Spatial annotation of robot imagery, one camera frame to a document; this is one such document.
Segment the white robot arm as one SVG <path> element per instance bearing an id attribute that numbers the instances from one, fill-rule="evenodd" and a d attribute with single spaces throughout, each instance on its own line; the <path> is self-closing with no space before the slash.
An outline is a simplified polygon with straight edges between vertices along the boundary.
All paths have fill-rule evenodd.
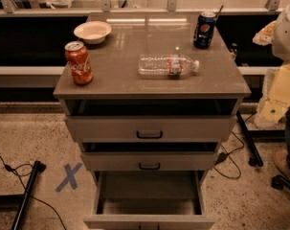
<path id="1" fill-rule="evenodd" d="M 253 37 L 257 45 L 272 46 L 272 54 L 283 61 L 269 81 L 267 94 L 260 104 L 259 115 L 267 122 L 276 123 L 290 107 L 290 3 L 279 17 Z"/>

